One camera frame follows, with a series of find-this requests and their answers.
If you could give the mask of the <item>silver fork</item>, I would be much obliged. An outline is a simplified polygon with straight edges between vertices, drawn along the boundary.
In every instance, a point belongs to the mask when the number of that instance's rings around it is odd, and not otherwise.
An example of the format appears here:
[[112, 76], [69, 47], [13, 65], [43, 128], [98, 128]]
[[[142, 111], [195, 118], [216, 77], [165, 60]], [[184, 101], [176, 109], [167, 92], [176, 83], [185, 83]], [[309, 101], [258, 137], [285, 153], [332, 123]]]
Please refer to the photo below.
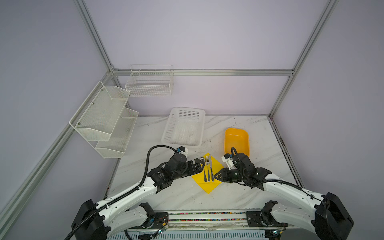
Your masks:
[[211, 176], [210, 176], [210, 165], [209, 165], [209, 158], [208, 156], [205, 156], [205, 168], [206, 168], [206, 176], [207, 176], [207, 180], [206, 182], [209, 183], [211, 181]]

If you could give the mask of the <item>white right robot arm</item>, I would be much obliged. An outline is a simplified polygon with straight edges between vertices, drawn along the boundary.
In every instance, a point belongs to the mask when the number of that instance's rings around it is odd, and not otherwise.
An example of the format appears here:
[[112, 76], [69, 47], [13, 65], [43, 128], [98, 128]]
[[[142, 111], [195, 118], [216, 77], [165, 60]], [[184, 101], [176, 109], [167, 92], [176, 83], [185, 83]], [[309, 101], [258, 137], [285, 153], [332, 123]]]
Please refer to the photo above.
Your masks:
[[315, 193], [292, 184], [265, 168], [257, 168], [244, 153], [225, 154], [226, 168], [217, 171], [213, 178], [222, 183], [240, 183], [251, 189], [277, 195], [292, 206], [268, 201], [257, 217], [251, 221], [272, 227], [286, 224], [316, 234], [321, 240], [345, 240], [354, 221], [338, 196]]

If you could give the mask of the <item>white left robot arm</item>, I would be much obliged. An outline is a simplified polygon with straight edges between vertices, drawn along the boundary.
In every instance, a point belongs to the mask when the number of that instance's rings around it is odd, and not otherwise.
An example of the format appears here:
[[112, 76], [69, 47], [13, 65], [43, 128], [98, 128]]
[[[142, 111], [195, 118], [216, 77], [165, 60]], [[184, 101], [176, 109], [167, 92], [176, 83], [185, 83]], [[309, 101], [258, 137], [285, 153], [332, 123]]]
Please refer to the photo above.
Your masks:
[[65, 239], [107, 239], [117, 229], [117, 217], [121, 217], [126, 210], [170, 187], [177, 179], [201, 173], [204, 166], [203, 158], [188, 161], [184, 154], [174, 152], [168, 162], [146, 170], [146, 177], [137, 185], [98, 203], [91, 199], [82, 203]]

